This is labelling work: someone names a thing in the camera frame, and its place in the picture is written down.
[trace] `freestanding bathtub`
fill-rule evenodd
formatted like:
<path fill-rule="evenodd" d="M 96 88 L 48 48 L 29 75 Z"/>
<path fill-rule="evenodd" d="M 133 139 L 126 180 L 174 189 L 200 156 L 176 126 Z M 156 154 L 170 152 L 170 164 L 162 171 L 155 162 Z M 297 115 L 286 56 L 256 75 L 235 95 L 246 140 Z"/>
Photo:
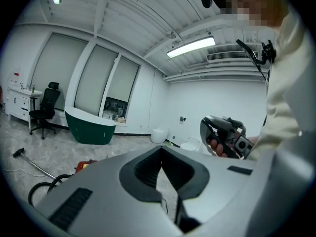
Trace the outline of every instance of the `freestanding bathtub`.
<path fill-rule="evenodd" d="M 105 145 L 114 134 L 116 123 L 74 107 L 65 108 L 69 130 L 83 144 Z"/>

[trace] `person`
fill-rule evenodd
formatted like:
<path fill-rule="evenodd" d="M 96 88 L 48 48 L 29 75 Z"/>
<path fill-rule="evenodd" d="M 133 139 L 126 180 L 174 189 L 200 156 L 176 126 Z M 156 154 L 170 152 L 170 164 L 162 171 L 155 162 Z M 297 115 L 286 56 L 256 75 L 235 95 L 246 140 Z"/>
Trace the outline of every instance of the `person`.
<path fill-rule="evenodd" d="M 258 137 L 250 138 L 254 147 L 248 159 L 258 159 L 262 151 L 277 149 L 282 141 L 298 136 L 300 129 L 283 94 L 303 73 L 314 56 L 314 44 L 299 15 L 286 0 L 226 0 L 232 12 L 248 14 L 255 25 L 273 28 L 278 33 L 274 43 L 275 62 L 266 84 L 266 122 Z M 215 140 L 209 145 L 218 156 L 227 157 L 223 145 Z"/>

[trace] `red object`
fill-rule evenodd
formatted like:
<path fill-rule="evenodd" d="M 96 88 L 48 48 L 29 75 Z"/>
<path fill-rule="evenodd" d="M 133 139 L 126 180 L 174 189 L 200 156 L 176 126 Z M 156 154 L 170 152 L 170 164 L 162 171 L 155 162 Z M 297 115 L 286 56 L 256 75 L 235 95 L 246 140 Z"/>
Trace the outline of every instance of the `red object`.
<path fill-rule="evenodd" d="M 90 161 L 81 161 L 78 163 L 77 168 L 75 168 L 76 173 L 79 172 L 80 170 L 88 167 L 90 164 L 93 164 L 97 160 L 90 160 Z"/>

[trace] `window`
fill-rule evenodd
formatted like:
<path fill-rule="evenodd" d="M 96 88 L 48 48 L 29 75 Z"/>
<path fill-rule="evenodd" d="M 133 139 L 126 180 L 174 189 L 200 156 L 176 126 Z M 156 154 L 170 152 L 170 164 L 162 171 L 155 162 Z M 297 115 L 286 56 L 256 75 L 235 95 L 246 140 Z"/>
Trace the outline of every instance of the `window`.
<path fill-rule="evenodd" d="M 61 93 L 56 109 L 64 110 L 69 81 L 86 44 L 79 39 L 52 34 L 39 57 L 32 87 L 34 85 L 36 90 L 44 92 L 51 81 L 58 82 Z"/>
<path fill-rule="evenodd" d="M 117 56 L 117 53 L 95 46 L 80 78 L 76 108 L 99 115 L 104 89 Z"/>
<path fill-rule="evenodd" d="M 127 105 L 139 65 L 121 58 L 114 72 L 109 92 L 105 100 L 102 117 L 113 119 L 126 116 Z"/>

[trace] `white desk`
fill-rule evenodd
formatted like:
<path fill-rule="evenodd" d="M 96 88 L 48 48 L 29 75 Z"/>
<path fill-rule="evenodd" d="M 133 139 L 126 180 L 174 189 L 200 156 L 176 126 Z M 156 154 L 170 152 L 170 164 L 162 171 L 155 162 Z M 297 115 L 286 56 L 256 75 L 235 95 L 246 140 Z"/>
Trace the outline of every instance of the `white desk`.
<path fill-rule="evenodd" d="M 11 119 L 11 115 L 25 120 L 29 123 L 29 129 L 31 130 L 31 117 L 29 112 L 33 110 L 33 99 L 30 97 L 36 97 L 35 110 L 40 109 L 40 96 L 43 92 L 35 90 L 32 93 L 31 90 L 21 89 L 15 86 L 9 86 L 9 94 L 6 95 L 5 113 Z"/>

